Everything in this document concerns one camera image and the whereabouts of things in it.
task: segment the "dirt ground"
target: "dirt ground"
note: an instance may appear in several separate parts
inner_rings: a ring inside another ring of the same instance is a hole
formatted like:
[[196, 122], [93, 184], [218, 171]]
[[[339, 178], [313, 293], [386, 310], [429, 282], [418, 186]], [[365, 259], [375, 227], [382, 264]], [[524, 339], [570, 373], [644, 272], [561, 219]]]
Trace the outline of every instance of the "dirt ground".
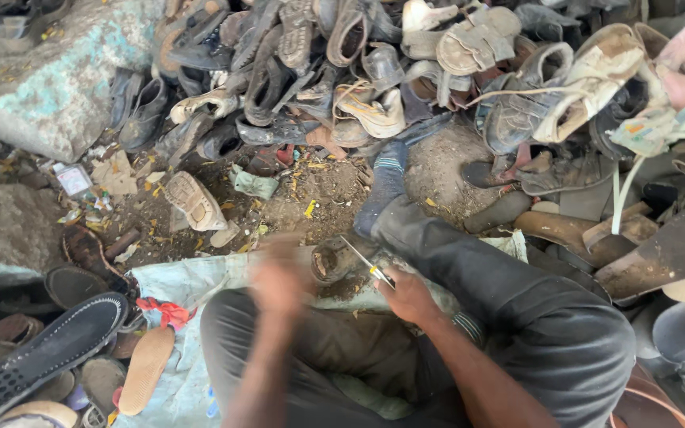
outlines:
[[[112, 143], [113, 138], [102, 139], [100, 144]], [[142, 233], [140, 248], [128, 261], [119, 266], [131, 269], [147, 264], [165, 263], [195, 255], [226, 255], [232, 251], [256, 248], [266, 236], [276, 232], [299, 233], [305, 245], [315, 245], [332, 235], [349, 231], [353, 217], [366, 200], [371, 189], [371, 169], [365, 159], [336, 161], [320, 159], [315, 150], [299, 148], [300, 160], [291, 172], [280, 178], [280, 186], [273, 198], [258, 201], [233, 189], [227, 176], [235, 161], [251, 157], [256, 148], [243, 145], [226, 159], [216, 162], [191, 156], [183, 170], [201, 180], [224, 209], [227, 220], [234, 220], [242, 232], [223, 248], [210, 246], [214, 233], [193, 229], [170, 231], [171, 205], [157, 184], [145, 190], [144, 180], [138, 179], [138, 193], [125, 198], [113, 198], [115, 212], [107, 230], [100, 231], [105, 245], [131, 228]], [[160, 183], [163, 187], [173, 175], [164, 159], [155, 157], [154, 151], [129, 155], [134, 169], [141, 169], [152, 161], [153, 171], [166, 171]], [[461, 178], [461, 167], [474, 160], [489, 161], [492, 156], [485, 149], [482, 137], [473, 126], [454, 119], [443, 131], [424, 139], [412, 147], [406, 169], [406, 192], [431, 216], [441, 216], [461, 228], [465, 216], [478, 212], [499, 197], [497, 190], [478, 190], [467, 186]], [[434, 203], [431, 206], [428, 198]], [[314, 209], [307, 218], [304, 212], [314, 202]], [[260, 225], [268, 232], [259, 235]], [[354, 277], [346, 284], [327, 290], [322, 294], [345, 294], [365, 278]]]

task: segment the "sandal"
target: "sandal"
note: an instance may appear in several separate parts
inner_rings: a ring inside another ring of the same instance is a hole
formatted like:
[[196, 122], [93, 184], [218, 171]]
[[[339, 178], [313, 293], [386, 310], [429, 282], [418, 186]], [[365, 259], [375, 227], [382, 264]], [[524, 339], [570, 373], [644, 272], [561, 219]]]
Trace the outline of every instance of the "sandal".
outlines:
[[196, 231], [226, 229], [226, 219], [213, 195], [188, 172], [179, 171], [168, 182], [168, 202], [186, 213], [186, 220]]
[[73, 264], [102, 278], [109, 289], [127, 294], [131, 284], [104, 257], [102, 241], [81, 225], [66, 226], [62, 232], [62, 250]]
[[54, 320], [41, 334], [0, 360], [0, 415], [109, 342], [128, 312], [123, 295], [93, 297]]

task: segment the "rock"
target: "rock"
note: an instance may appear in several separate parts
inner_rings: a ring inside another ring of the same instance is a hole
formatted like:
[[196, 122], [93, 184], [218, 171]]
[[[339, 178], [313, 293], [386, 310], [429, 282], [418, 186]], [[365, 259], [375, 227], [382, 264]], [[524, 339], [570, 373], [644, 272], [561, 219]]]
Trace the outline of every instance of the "rock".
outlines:
[[117, 66], [151, 64], [163, 2], [75, 0], [54, 33], [23, 54], [0, 53], [0, 140], [74, 163], [109, 123]]
[[0, 184], [0, 286], [32, 283], [64, 263], [61, 216], [52, 190]]

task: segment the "shoe sole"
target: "shoe sole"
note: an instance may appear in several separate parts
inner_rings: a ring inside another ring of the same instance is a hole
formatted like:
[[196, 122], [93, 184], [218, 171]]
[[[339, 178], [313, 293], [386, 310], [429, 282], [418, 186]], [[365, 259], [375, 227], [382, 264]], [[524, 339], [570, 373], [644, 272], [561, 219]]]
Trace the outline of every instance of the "shoe sole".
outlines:
[[120, 393], [120, 413], [134, 416], [147, 406], [170, 354], [174, 351], [175, 338], [172, 329], [158, 327], [148, 331], [139, 340], [131, 355], [126, 383]]

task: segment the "blurred hand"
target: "blurred hand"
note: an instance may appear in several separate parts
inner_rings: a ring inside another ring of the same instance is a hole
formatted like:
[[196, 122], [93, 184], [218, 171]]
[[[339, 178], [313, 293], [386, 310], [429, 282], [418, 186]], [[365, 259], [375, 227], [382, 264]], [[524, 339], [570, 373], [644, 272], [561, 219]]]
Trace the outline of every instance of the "blurred hand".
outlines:
[[297, 319], [305, 312], [308, 297], [316, 296], [311, 272], [298, 266], [298, 238], [277, 235], [261, 245], [264, 259], [253, 268], [253, 298], [262, 313]]
[[375, 287], [385, 296], [390, 309], [404, 321], [420, 325], [424, 320], [442, 314], [424, 282], [393, 265], [383, 269], [395, 282], [393, 290], [385, 281], [375, 281]]

